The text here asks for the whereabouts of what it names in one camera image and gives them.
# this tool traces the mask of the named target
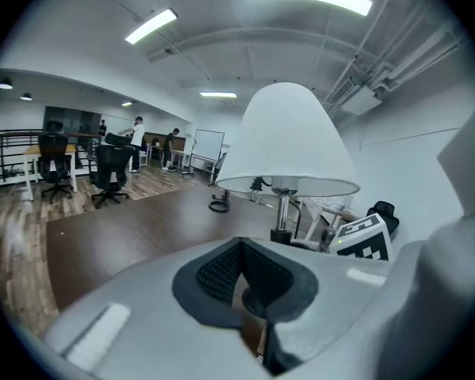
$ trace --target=man in white shirt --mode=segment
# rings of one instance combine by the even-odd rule
[[[134,154],[132,155],[132,173],[137,173],[139,171],[139,151],[141,150],[141,143],[143,143],[144,131],[143,118],[141,116],[135,119],[135,126],[133,128],[120,131],[120,135],[130,134],[131,132],[134,133],[131,142],[131,145],[135,149]]]

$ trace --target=whiteboard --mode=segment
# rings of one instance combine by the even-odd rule
[[[193,154],[218,161],[224,135],[224,132],[197,130],[194,138]]]

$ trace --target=cable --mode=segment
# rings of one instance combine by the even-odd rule
[[[299,218],[298,218],[298,224],[297,226],[295,227],[295,234],[294,234],[294,239],[297,239],[298,237],[298,232],[299,232],[299,225],[301,223],[301,209],[296,205],[294,204],[292,201],[288,201],[290,204],[292,204],[294,207],[296,207],[299,211]]]

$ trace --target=office chair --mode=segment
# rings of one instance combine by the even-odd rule
[[[47,192],[51,192],[51,198],[49,203],[53,204],[53,197],[56,193],[64,192],[72,198],[72,195],[65,188],[72,188],[70,184],[60,184],[64,179],[69,176],[69,164],[65,151],[67,149],[67,143],[69,139],[58,132],[44,132],[39,135],[39,172],[42,178],[48,183],[54,183],[55,185],[47,190],[41,192],[42,198]],[[54,162],[55,170],[51,171],[51,163]]]
[[[386,201],[378,201],[374,207],[370,208],[367,211],[366,216],[371,214],[378,214],[382,217],[384,222],[387,225],[387,231],[389,231],[389,236],[396,230],[399,225],[399,219],[394,217],[394,205],[387,203]]]
[[[219,176],[220,169],[222,168],[223,161],[225,161],[225,156],[227,155],[227,152],[225,152],[222,157],[215,163],[215,173],[213,175],[213,181],[208,184],[208,186],[214,186],[216,182],[216,178]]]
[[[113,141],[112,134],[105,137],[105,142]],[[92,184],[102,189],[102,192],[92,195],[92,200],[101,197],[95,208],[100,208],[106,199],[111,199],[115,203],[120,203],[116,197],[125,196],[129,198],[127,193],[121,193],[121,188],[127,183],[127,174],[125,169],[130,157],[134,153],[132,146],[113,146],[99,145],[95,149],[97,158],[97,171],[91,172],[89,179]]]

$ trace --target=brown table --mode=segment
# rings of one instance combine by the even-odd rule
[[[49,222],[47,266],[58,308],[146,259],[224,238],[269,239],[274,210],[231,196],[229,212],[213,212],[212,194],[222,192],[195,186]]]

